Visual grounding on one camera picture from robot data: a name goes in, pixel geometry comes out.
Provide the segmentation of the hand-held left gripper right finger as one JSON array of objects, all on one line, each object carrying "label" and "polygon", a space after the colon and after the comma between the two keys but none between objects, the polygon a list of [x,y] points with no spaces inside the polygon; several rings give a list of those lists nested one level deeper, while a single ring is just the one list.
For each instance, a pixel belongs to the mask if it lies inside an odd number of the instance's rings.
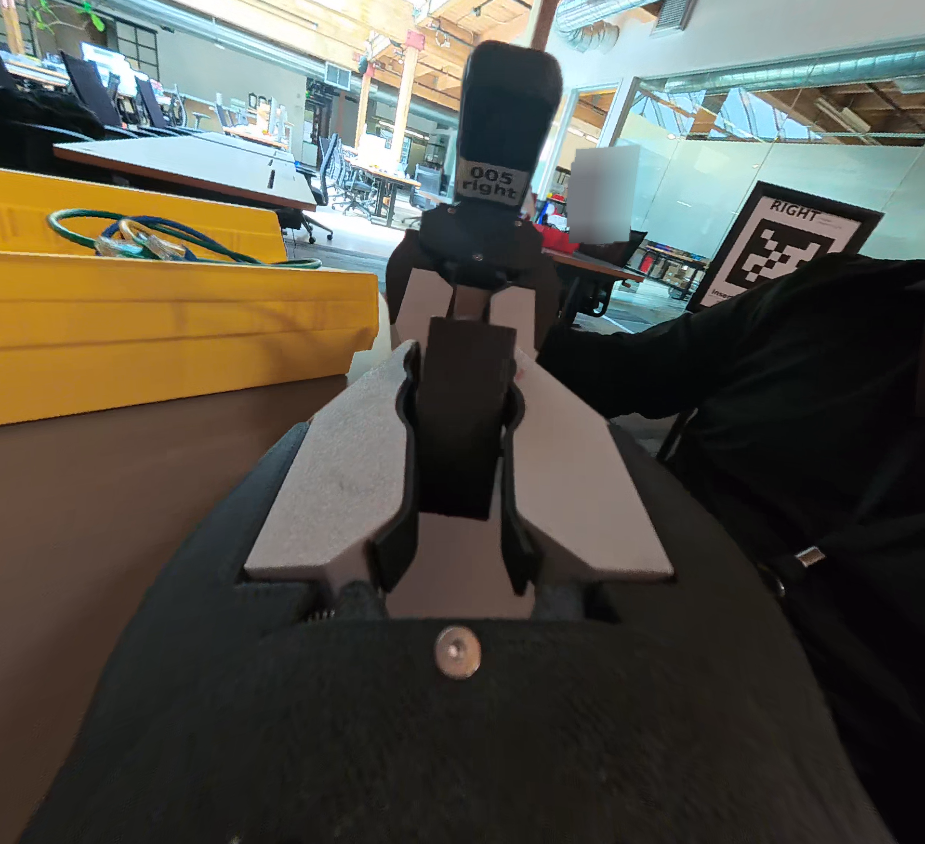
[{"label": "hand-held left gripper right finger", "polygon": [[608,422],[520,348],[502,422],[501,558],[514,596],[675,573]]}]

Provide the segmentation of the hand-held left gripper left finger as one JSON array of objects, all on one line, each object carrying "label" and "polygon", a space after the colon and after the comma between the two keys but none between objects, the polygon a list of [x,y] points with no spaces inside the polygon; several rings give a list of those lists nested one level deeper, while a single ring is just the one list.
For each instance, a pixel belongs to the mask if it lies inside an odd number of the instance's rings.
[{"label": "hand-held left gripper left finger", "polygon": [[416,341],[348,385],[309,421],[244,573],[254,581],[318,581],[339,593],[383,587],[373,544],[402,508],[409,434],[399,395],[415,381]]}]

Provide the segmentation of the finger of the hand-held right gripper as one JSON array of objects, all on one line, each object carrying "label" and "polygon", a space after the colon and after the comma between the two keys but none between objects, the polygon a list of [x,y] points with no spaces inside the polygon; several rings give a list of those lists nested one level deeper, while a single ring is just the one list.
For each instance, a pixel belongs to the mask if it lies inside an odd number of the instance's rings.
[{"label": "finger of the hand-held right gripper", "polygon": [[515,333],[515,350],[535,360],[536,293],[520,286],[508,286],[490,298],[490,325]]},{"label": "finger of the hand-held right gripper", "polygon": [[433,318],[446,318],[453,299],[453,287],[437,272],[412,269],[392,322],[392,348],[408,341],[425,351]]}]

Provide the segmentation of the black network switch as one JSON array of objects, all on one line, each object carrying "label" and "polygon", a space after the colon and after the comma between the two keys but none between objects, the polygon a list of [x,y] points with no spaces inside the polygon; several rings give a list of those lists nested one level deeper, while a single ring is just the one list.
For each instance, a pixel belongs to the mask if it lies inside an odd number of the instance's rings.
[{"label": "black network switch", "polygon": [[433,317],[416,396],[420,508],[489,518],[516,332]]}]

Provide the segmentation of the yellow plastic bin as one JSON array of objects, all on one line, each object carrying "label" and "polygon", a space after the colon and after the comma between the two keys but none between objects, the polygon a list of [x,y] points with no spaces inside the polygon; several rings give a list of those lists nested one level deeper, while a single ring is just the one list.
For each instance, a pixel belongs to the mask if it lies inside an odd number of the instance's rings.
[{"label": "yellow plastic bin", "polygon": [[[71,209],[161,216],[264,266],[103,258]],[[24,171],[1,175],[1,422],[344,375],[379,329],[371,272],[285,268],[271,211]]]}]

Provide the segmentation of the person's right forearm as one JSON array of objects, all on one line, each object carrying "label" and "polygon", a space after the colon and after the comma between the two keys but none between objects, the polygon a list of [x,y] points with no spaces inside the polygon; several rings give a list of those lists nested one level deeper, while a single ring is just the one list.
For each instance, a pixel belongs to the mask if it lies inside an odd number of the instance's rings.
[{"label": "person's right forearm", "polygon": [[606,419],[648,419],[737,404],[740,413],[769,406],[779,358],[772,325],[796,276],[771,281],[715,306],[640,333],[602,334],[559,326],[538,365]]}]

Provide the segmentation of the person's right hand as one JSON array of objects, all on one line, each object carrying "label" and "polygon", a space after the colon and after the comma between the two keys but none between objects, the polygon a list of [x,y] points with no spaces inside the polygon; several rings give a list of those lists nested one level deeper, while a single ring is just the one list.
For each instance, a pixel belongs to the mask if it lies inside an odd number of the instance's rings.
[{"label": "person's right hand", "polygon": [[430,260],[421,248],[420,232],[408,229],[387,260],[385,300],[390,325],[394,325],[399,317],[413,269],[429,270]]}]

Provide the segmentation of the white office desk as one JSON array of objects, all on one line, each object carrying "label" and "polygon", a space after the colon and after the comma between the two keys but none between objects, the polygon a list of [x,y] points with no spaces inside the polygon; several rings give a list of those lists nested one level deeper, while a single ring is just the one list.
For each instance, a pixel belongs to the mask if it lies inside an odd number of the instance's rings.
[{"label": "white office desk", "polygon": [[315,194],[290,154],[216,135],[130,137],[61,143],[68,162],[190,190],[237,198],[240,204],[314,211]]}]

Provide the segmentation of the black framed marker sign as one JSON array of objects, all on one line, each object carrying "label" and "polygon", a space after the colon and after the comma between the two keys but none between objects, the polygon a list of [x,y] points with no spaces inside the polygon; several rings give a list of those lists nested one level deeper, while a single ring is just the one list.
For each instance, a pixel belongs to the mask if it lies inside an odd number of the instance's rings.
[{"label": "black framed marker sign", "polygon": [[884,214],[757,181],[686,311],[699,313],[830,253],[858,253]]}]

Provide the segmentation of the black office chair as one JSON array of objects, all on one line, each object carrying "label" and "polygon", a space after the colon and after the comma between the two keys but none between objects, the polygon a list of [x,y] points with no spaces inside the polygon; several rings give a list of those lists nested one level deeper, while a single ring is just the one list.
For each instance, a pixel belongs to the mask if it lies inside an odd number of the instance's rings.
[{"label": "black office chair", "polygon": [[109,97],[97,68],[90,62],[63,52],[62,62],[77,98],[108,129],[124,130],[125,124]]}]

